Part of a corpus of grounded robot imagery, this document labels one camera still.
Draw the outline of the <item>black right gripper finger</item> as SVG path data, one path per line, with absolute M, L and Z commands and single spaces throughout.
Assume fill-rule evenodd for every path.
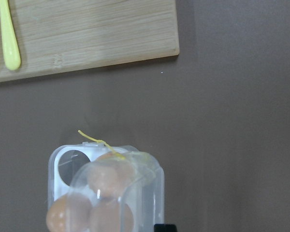
M 175 224 L 155 224 L 154 232 L 177 232 Z

